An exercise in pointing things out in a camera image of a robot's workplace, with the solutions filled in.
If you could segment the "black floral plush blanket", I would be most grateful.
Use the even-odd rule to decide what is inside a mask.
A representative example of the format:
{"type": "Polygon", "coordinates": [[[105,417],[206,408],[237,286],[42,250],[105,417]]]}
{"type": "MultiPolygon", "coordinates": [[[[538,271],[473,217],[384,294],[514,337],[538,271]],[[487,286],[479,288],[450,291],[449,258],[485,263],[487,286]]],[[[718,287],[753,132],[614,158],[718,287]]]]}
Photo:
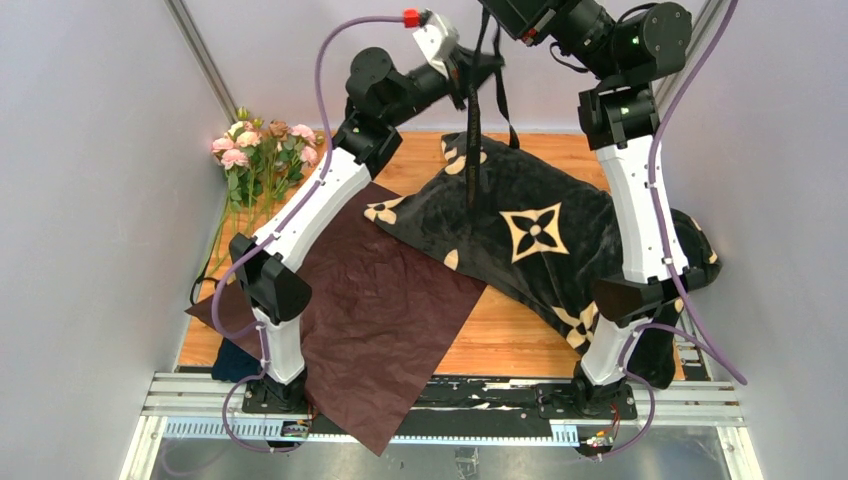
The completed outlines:
{"type": "Polygon", "coordinates": [[[490,207],[466,204],[466,136],[441,138],[444,167],[418,192],[364,209],[389,235],[522,303],[579,355],[600,316],[591,292],[622,270],[611,196],[531,153],[483,137],[490,207]]]}

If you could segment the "pink fake flower bouquet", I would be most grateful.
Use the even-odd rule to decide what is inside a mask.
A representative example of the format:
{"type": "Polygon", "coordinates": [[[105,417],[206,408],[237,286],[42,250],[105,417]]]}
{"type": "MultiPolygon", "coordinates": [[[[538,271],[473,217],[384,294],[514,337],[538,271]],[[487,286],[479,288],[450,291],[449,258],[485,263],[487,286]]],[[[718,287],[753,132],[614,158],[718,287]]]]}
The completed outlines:
{"type": "Polygon", "coordinates": [[[272,208],[317,166],[324,143],[325,134],[307,125],[267,122],[244,106],[236,110],[236,121],[210,147],[226,191],[216,238],[197,275],[197,285],[223,271],[226,234],[249,236],[260,221],[270,219],[272,208]]]}

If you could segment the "dark red wrapping paper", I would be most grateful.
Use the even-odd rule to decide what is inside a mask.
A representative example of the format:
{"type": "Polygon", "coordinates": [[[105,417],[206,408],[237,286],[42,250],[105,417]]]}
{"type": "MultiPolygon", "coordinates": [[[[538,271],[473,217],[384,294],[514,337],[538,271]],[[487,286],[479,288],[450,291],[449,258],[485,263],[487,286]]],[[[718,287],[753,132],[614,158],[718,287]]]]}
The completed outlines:
{"type": "Polygon", "coordinates": [[[394,198],[367,186],[319,236],[299,271],[312,289],[301,318],[306,397],[375,455],[485,288],[366,219],[370,204],[394,198]]]}

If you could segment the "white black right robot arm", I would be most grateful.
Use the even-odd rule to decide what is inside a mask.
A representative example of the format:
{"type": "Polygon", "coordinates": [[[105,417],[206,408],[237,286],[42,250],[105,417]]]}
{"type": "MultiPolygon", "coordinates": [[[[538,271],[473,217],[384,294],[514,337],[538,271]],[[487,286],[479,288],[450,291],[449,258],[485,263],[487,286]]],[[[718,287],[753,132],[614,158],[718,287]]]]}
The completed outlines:
{"type": "Polygon", "coordinates": [[[579,122],[610,187],[623,266],[593,284],[600,316],[570,392],[577,413],[596,417],[624,383],[642,329],[696,279],[672,224],[652,89],[685,67],[692,16],[673,1],[648,2],[619,17],[595,1],[486,1],[483,9],[514,40],[554,40],[597,80],[579,96],[579,122]]]}

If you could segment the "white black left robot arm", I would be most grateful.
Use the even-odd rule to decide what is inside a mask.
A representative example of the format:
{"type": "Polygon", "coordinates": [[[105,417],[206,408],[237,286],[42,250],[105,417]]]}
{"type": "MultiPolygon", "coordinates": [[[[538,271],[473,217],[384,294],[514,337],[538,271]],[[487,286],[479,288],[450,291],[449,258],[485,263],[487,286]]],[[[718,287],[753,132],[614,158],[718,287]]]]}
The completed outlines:
{"type": "Polygon", "coordinates": [[[230,242],[236,277],[260,325],[262,351],[258,384],[283,413],[306,400],[306,367],[300,320],[312,289],[298,271],[320,234],[383,170],[402,142],[398,126],[443,98],[459,110],[472,89],[501,74],[499,54],[454,47],[445,70],[425,63],[399,72],[379,47],[360,51],[345,84],[346,118],[308,181],[252,237],[230,242]]]}

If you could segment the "navy blue cloth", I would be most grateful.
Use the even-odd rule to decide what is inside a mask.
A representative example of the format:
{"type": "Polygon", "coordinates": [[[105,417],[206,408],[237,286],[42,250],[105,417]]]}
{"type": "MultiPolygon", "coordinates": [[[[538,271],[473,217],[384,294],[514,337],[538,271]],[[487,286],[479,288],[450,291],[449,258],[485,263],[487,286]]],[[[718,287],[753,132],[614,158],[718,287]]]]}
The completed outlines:
{"type": "Polygon", "coordinates": [[[245,377],[260,373],[260,361],[224,338],[211,368],[211,378],[217,381],[237,383],[245,377]]]}

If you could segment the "aluminium frame rail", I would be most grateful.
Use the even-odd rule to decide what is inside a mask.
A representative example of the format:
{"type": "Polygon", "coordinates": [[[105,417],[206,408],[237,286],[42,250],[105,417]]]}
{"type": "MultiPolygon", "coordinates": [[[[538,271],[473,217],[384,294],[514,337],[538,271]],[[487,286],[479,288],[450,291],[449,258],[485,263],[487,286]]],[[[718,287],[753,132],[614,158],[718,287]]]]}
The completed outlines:
{"type": "MultiPolygon", "coordinates": [[[[733,479],[759,479],[758,460],[734,388],[726,382],[675,381],[649,393],[627,385],[604,411],[581,414],[567,399],[565,379],[434,376],[397,427],[391,442],[411,445],[581,447],[607,456],[624,442],[623,427],[700,428],[717,435],[722,461],[733,479]]],[[[232,388],[201,370],[157,373],[149,389],[124,479],[149,479],[154,448],[168,438],[228,439],[221,413],[244,441],[353,442],[353,436],[301,405],[291,411],[258,382],[232,388]]]]}

